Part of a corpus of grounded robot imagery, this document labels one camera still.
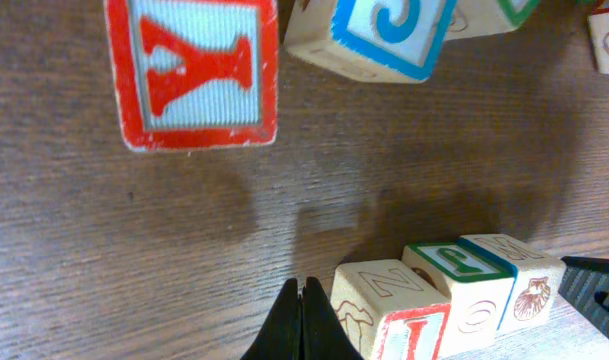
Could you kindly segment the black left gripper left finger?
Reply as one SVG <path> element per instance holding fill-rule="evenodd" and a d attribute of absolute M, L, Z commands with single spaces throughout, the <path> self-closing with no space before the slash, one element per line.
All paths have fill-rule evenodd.
<path fill-rule="evenodd" d="M 241 360 L 300 358 L 301 304 L 295 278 L 285 281 L 255 340 Z"/>

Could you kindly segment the blue letter wooden block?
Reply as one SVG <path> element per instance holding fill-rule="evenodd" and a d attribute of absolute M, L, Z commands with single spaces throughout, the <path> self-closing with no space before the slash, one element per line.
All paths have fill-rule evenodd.
<path fill-rule="evenodd" d="M 505 234 L 461 235 L 457 243 L 501 265 L 513 276 L 498 326 L 500 334 L 548 321 L 566 271 L 561 259 Z"/>

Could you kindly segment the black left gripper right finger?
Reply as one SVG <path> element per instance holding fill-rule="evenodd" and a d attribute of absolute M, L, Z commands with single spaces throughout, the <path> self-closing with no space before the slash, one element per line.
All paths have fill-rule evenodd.
<path fill-rule="evenodd" d="M 317 278 L 306 278 L 301 305 L 303 359 L 362 360 L 343 330 Z"/>

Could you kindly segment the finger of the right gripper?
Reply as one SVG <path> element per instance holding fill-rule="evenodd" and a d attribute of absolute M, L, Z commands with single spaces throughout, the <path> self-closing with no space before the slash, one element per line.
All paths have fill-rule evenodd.
<path fill-rule="evenodd" d="M 609 259 L 565 256 L 559 294 L 609 339 Z"/>

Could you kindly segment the green letter wooden block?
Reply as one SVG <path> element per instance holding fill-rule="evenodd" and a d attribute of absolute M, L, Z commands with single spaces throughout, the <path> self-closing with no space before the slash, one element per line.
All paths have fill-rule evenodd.
<path fill-rule="evenodd" d="M 402 262 L 450 300 L 441 357 L 495 342 L 514 283 L 508 270 L 457 243 L 407 245 Z"/>

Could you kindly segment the red I wooden block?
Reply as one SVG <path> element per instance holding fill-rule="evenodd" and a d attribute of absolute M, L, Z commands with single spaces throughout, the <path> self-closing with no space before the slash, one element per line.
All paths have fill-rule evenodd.
<path fill-rule="evenodd" d="M 401 261 L 339 265 L 330 302 L 363 358 L 438 358 L 450 301 Z"/>

